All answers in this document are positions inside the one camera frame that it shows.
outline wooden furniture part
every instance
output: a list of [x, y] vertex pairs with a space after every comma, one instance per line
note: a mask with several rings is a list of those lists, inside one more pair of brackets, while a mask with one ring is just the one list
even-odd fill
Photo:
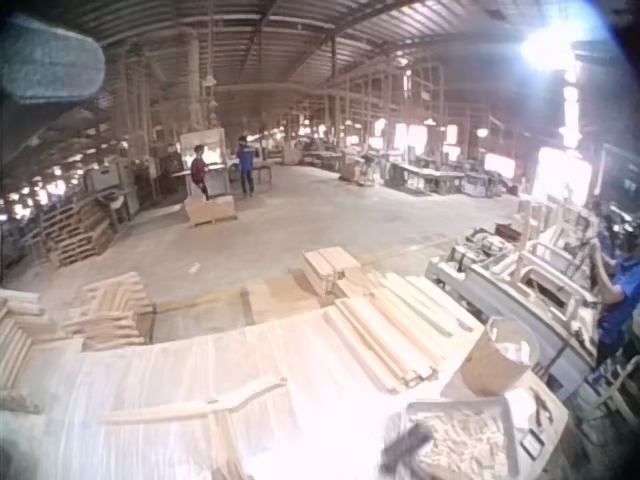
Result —
[[70, 310], [63, 329], [84, 337], [86, 349], [100, 351], [145, 343], [146, 314], [152, 313], [154, 306], [137, 273], [86, 285], [82, 294], [85, 305]]
[[[348, 272], [359, 270], [361, 267], [360, 262], [341, 247], [329, 247], [305, 252], [303, 257], [304, 265], [302, 271], [320, 297], [324, 297], [332, 291], [337, 282], [345, 279]], [[343, 284], [343, 288], [350, 288], [347, 283]]]
[[189, 401], [142, 408], [109, 412], [100, 418], [105, 425], [140, 425], [147, 423], [175, 422], [203, 417], [214, 412], [234, 412], [246, 407], [268, 392], [283, 387], [287, 379], [264, 376], [231, 393], [211, 401]]
[[434, 311], [433, 303], [425, 299], [410, 283], [401, 277], [387, 275], [382, 280], [382, 284], [401, 298], [416, 313], [418, 313], [425, 321], [427, 321], [438, 333], [445, 337], [452, 337], [454, 329], [451, 325], [451, 317], [440, 317], [437, 311]]
[[405, 389], [404, 384], [394, 377], [382, 360], [363, 343], [363, 339], [336, 307], [327, 308], [324, 315], [327, 323], [377, 388], [391, 394]]
[[191, 226], [237, 218], [232, 195], [210, 200], [206, 200], [203, 195], [192, 195], [184, 201], [184, 207], [189, 215]]
[[211, 430], [211, 454], [214, 461], [213, 478], [221, 480], [248, 480], [242, 466], [242, 454], [231, 424], [228, 410], [208, 415]]
[[304, 265], [302, 271], [311, 283], [311, 286], [320, 297], [329, 293], [335, 281], [333, 267], [318, 252], [306, 252], [303, 254]]
[[12, 388], [33, 344], [64, 338], [37, 294], [0, 289], [0, 389]]
[[385, 288], [372, 290], [371, 297], [376, 308], [387, 317], [398, 330], [429, 360], [433, 368], [442, 367], [446, 347], [438, 340], [437, 332], [408, 309], [397, 297]]
[[478, 328], [478, 321], [433, 282], [424, 277], [407, 277], [407, 280], [438, 305], [440, 310], [454, 316], [463, 330], [471, 331]]

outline workbench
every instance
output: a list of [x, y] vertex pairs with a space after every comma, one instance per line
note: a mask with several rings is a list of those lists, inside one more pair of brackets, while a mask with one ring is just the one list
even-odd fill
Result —
[[[77, 342], [60, 342], [57, 364], [55, 345], [34, 348], [16, 383], [19, 392], [40, 392], [47, 412], [37, 477], [42, 480], [84, 480], [97, 472], [114, 480], [209, 479], [206, 419], [104, 426], [98, 418], [113, 410], [211, 399], [269, 374], [284, 375], [287, 386], [232, 415], [245, 470], [256, 480], [372, 479], [390, 414], [416, 399], [472, 397], [454, 375], [468, 350], [453, 350], [452, 371], [441, 372], [438, 380], [396, 396], [381, 393], [322, 310], [152, 346], [78, 353]], [[527, 373], [520, 388], [506, 395], [518, 442], [534, 422], [531, 386], [546, 400], [554, 424], [542, 434], [546, 447], [536, 462], [520, 451], [523, 479], [542, 470], [568, 417]], [[42, 395], [43, 389], [50, 393]]]
[[460, 172], [441, 172], [391, 161], [387, 162], [384, 170], [385, 185], [389, 187], [405, 186], [408, 180], [414, 178], [416, 190], [439, 195], [459, 193], [464, 177], [464, 173]]

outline bright window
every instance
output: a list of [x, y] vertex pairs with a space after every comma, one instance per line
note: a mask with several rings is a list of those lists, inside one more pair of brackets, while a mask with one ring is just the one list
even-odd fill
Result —
[[407, 148], [407, 124], [398, 123], [396, 125], [396, 135], [393, 139], [393, 147], [398, 150]]
[[458, 126], [457, 125], [447, 125], [444, 143], [448, 143], [449, 145], [455, 145], [456, 143], [458, 143]]
[[567, 187], [570, 187], [573, 201], [582, 206], [587, 201], [591, 170], [588, 162], [574, 155], [553, 148], [541, 148], [532, 196], [540, 200], [546, 200], [547, 195], [565, 198]]
[[455, 162], [460, 156], [460, 147], [455, 145], [443, 145], [442, 151], [449, 154], [449, 161]]
[[409, 126], [409, 146], [416, 149], [416, 155], [424, 153], [427, 144], [427, 127], [423, 125]]
[[511, 179], [516, 171], [516, 162], [495, 153], [487, 153], [484, 157], [484, 169], [498, 172], [503, 177]]

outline worker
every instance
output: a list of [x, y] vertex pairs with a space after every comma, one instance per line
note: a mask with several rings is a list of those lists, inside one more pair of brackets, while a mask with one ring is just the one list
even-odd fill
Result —
[[640, 220], [625, 227], [620, 242], [621, 255], [614, 261], [603, 256], [595, 238], [590, 245], [603, 310], [598, 321], [596, 367], [614, 355], [624, 342], [624, 332], [640, 303]]
[[196, 158], [191, 162], [191, 181], [202, 191], [205, 198], [209, 200], [209, 192], [204, 182], [204, 177], [207, 174], [207, 164], [204, 158], [202, 158], [204, 147], [202, 145], [196, 145], [193, 151], [196, 154]]
[[240, 163], [240, 185], [242, 193], [247, 196], [247, 183], [249, 184], [249, 195], [253, 196], [253, 149], [247, 145], [247, 137], [244, 135], [238, 138], [238, 162]]
[[602, 205], [600, 199], [596, 198], [591, 204], [591, 209], [598, 219], [598, 230], [596, 235], [604, 253], [609, 259], [616, 256], [616, 244], [618, 243], [617, 234], [613, 228], [613, 217], [609, 213], [608, 208]]

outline wooden stick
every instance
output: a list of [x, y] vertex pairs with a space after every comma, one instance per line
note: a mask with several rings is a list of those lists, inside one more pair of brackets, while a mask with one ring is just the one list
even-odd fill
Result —
[[11, 387], [13, 387], [13, 384], [16, 381], [16, 378], [18, 377], [18, 374], [20, 373], [20, 369], [22, 368], [22, 365], [24, 364], [24, 360], [27, 358], [27, 354], [29, 353], [29, 350], [31, 349], [31, 344], [32, 341], [30, 338], [27, 338], [26, 341], [24, 342], [24, 344], [22, 345], [22, 348], [19, 350], [18, 354], [16, 355], [15, 361], [13, 363], [13, 365], [11, 366], [7, 366], [7, 375], [6, 375], [6, 383], [4, 383], [4, 388], [5, 389], [9, 389]]
[[82, 287], [82, 290], [84, 290], [85, 292], [95, 291], [111, 283], [119, 283], [119, 282], [140, 283], [141, 278], [140, 278], [140, 275], [138, 275], [136, 272], [129, 272], [129, 273], [125, 273], [124, 275], [120, 275], [118, 277], [111, 277], [105, 280], [101, 280], [99, 282], [90, 283], [89, 285], [85, 285], [84, 287]]
[[382, 284], [404, 300], [413, 310], [421, 315], [429, 324], [440, 334], [445, 337], [453, 337], [453, 332], [447, 325], [438, 318], [437, 312], [434, 312], [423, 300], [420, 299], [419, 293], [411, 285], [405, 285], [398, 281], [385, 278]]
[[139, 425], [197, 418], [220, 410], [238, 411], [256, 398], [286, 384], [286, 378], [276, 379], [272, 376], [265, 376], [209, 402], [178, 402], [139, 410], [114, 411], [102, 415], [100, 422], [106, 425]]
[[213, 478], [247, 480], [229, 411], [213, 412], [208, 415], [208, 420], [211, 430], [211, 453], [215, 463]]
[[0, 361], [0, 385], [2, 385], [3, 388], [9, 388], [6, 386], [9, 375], [16, 360], [20, 356], [20, 352], [24, 344], [28, 341], [29, 339], [27, 336], [19, 330], [11, 338], [11, 341], [2, 356], [2, 360]]
[[347, 302], [347, 307], [361, 321], [368, 323], [375, 332], [379, 344], [388, 348], [387, 354], [396, 363], [408, 371], [405, 381], [411, 384], [418, 378], [428, 378], [433, 373], [431, 365], [420, 355], [407, 339], [382, 315], [367, 298], [354, 298]]
[[360, 322], [351, 314], [351, 312], [346, 308], [346, 306], [341, 303], [342, 300], [338, 300], [335, 303], [335, 306], [338, 308], [340, 313], [349, 321], [349, 324], [353, 327], [353, 329], [358, 332], [358, 335], [362, 339], [362, 341], [367, 345], [373, 353], [380, 359], [380, 361], [389, 369], [389, 371], [393, 374], [395, 378], [398, 380], [402, 380], [405, 375], [409, 372], [405, 371], [401, 366], [396, 364], [391, 357], [389, 357], [385, 350], [380, 347], [380, 345], [374, 340], [375, 335], [370, 333], [369, 330], [365, 327], [365, 325], [360, 324]]
[[324, 318], [376, 387], [388, 393], [399, 393], [402, 390], [402, 384], [394, 378], [380, 358], [362, 343], [348, 320], [335, 307], [328, 308], [324, 312]]
[[442, 350], [441, 347], [438, 348], [436, 346], [436, 351], [434, 351], [434, 343], [437, 344], [437, 338], [434, 338], [435, 335], [425, 334], [425, 330], [421, 327], [428, 326], [428, 324], [417, 317], [411, 310], [407, 309], [408, 312], [399, 310], [397, 303], [390, 298], [391, 295], [393, 295], [391, 292], [382, 287], [371, 291], [374, 305], [427, 357], [431, 365], [439, 370], [442, 367], [443, 358], [436, 353], [436, 351]]
[[113, 340], [105, 343], [102, 343], [96, 339], [92, 339], [92, 340], [87, 340], [85, 343], [91, 348], [91, 350], [100, 352], [103, 350], [111, 350], [111, 349], [120, 348], [120, 347], [131, 347], [135, 345], [143, 345], [144, 338], [142, 337], [120, 338], [118, 340]]
[[430, 280], [424, 277], [407, 277], [407, 280], [429, 297], [429, 299], [438, 305], [441, 310], [444, 310], [449, 315], [455, 317], [456, 320], [463, 323], [469, 329], [475, 330], [480, 327], [479, 322], [473, 318], [473, 316], [465, 310], [462, 305], [447, 295], [446, 292], [440, 290]]

